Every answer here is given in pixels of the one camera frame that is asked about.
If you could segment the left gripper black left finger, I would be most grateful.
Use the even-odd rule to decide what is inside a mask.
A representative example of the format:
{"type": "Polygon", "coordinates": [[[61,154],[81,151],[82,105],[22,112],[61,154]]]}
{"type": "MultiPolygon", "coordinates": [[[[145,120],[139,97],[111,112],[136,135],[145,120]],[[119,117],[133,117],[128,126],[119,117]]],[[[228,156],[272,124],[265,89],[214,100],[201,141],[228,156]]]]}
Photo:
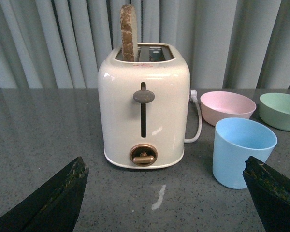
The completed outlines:
{"type": "Polygon", "coordinates": [[[0,232],[72,232],[89,169],[77,157],[25,200],[0,217],[0,232]]]}

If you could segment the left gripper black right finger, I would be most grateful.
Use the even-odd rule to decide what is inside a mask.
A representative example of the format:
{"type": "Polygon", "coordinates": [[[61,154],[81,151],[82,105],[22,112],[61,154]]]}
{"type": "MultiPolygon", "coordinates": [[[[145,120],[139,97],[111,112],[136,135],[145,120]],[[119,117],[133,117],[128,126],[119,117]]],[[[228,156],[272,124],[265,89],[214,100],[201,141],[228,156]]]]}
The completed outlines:
{"type": "Polygon", "coordinates": [[[243,177],[267,232],[290,232],[290,179],[250,156],[243,177]]]}

